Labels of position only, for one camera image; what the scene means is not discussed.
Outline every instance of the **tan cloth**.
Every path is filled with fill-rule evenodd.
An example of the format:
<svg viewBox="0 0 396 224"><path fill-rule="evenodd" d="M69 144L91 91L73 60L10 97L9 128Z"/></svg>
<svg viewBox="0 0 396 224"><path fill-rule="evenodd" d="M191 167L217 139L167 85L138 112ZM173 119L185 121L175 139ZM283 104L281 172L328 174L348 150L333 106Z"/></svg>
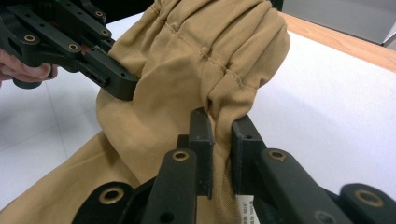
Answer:
<svg viewBox="0 0 396 224"><path fill-rule="evenodd" d="M100 91L103 132L23 193L0 223L70 223L98 186L122 181L137 187L151 179L177 136L188 133L190 112L201 106L216 144L213 199L199 198L198 223L239 223L231 124L249 111L289 45L284 21L266 1L156 1L109 52L140 78L132 102Z"/></svg>

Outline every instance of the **white tabletop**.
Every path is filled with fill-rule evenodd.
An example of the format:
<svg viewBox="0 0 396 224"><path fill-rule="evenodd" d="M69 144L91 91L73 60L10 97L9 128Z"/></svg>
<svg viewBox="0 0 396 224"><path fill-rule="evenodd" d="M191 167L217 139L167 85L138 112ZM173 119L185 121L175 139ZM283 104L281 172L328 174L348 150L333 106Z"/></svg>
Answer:
<svg viewBox="0 0 396 224"><path fill-rule="evenodd" d="M117 39L141 14L108 25ZM290 33L290 52L249 112L268 147L325 189L363 183L396 199L396 74ZM0 209L100 131L99 88L80 73L0 89Z"/></svg>

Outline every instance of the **human hand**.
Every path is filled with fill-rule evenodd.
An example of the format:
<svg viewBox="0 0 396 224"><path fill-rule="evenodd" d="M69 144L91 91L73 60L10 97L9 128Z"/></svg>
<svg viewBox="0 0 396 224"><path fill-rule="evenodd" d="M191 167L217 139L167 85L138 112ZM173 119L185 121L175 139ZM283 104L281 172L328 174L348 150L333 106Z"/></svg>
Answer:
<svg viewBox="0 0 396 224"><path fill-rule="evenodd" d="M51 65L42 63L38 67L29 67L22 63L15 56L9 55L5 50L0 49L0 87L3 80L15 77L20 81L38 82L48 79L51 72ZM52 66L52 77L58 74L57 66Z"/></svg>

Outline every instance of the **black object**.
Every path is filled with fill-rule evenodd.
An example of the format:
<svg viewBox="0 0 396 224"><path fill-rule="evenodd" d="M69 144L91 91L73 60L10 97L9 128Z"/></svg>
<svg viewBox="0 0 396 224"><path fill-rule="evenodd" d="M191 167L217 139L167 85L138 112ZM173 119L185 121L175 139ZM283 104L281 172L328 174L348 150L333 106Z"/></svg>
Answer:
<svg viewBox="0 0 396 224"><path fill-rule="evenodd" d="M190 133L179 136L177 149L164 156L157 177L136 189L125 187L125 199L114 203L103 204L100 195L117 198L117 192L109 192L125 184L99 187L73 224L195 223L196 197L211 196L212 182L207 179L213 178L212 165L207 161L212 161L213 144L205 111L192 111ZM338 196L321 188L288 152L267 148L248 116L233 123L231 156L234 192L254 195L261 224L396 223L396 202L384 192L349 184Z"/></svg>
<svg viewBox="0 0 396 224"><path fill-rule="evenodd" d="M83 9L68 0L0 5L0 48L32 67L50 63L81 72L114 97L132 100L138 79L107 56L114 40L106 13L81 2ZM14 83L25 89L40 84Z"/></svg>

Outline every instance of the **khaki garment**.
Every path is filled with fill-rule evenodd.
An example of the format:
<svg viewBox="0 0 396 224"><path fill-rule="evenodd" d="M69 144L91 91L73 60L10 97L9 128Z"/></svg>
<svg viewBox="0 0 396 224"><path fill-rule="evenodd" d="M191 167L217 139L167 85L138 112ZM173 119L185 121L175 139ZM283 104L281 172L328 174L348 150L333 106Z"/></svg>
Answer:
<svg viewBox="0 0 396 224"><path fill-rule="evenodd" d="M71 223L102 184L139 186L188 133L203 107L215 135L213 199L198 200L198 223L239 223L231 187L231 124L246 115L257 89L283 62L285 22L261 0L162 0L144 13L109 55L140 80L132 102L100 91L103 129L0 215L1 224Z"/></svg>

